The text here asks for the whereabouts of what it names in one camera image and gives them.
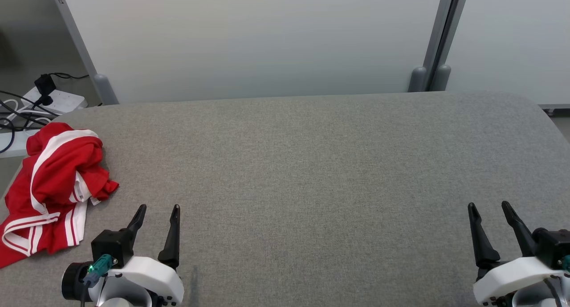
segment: gray floor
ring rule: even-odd
[[[570,142],[570,118],[552,118],[552,121],[560,132],[566,137],[566,140]],[[11,157],[0,159],[0,193],[3,195],[4,191],[8,187],[9,183],[12,181],[12,177],[20,163],[22,163],[23,157]]]

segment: white partition panel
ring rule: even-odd
[[[570,107],[570,0],[466,0],[447,90],[500,90]]]
[[[439,0],[65,0],[119,102],[405,92]]]

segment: red garment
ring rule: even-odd
[[[87,200],[96,204],[118,188],[99,165],[102,142],[91,130],[49,123],[26,148],[30,157],[5,198],[10,215],[0,225],[0,268],[42,250],[53,254],[79,245]]]

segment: gray table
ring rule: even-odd
[[[132,104],[58,119],[100,135],[121,187],[89,208],[80,246],[0,270],[2,306],[78,305],[61,298],[61,274],[142,203],[134,248],[153,258],[181,205],[192,307],[476,305],[469,202],[504,259],[520,252],[501,201],[531,229],[570,226],[570,144],[514,94]]]

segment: robotic arm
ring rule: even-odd
[[[473,293],[477,303],[500,307],[569,307],[570,232],[537,228],[533,233],[511,205],[501,204],[513,228],[522,257],[500,262],[483,227],[475,204],[468,205],[476,266]]]
[[[63,274],[65,299],[93,301],[98,307],[159,307],[180,304],[184,297],[179,266],[180,207],[175,205],[171,227],[158,261],[134,256],[133,246],[143,225],[141,205],[127,228],[104,230],[91,242],[94,262],[74,262]]]

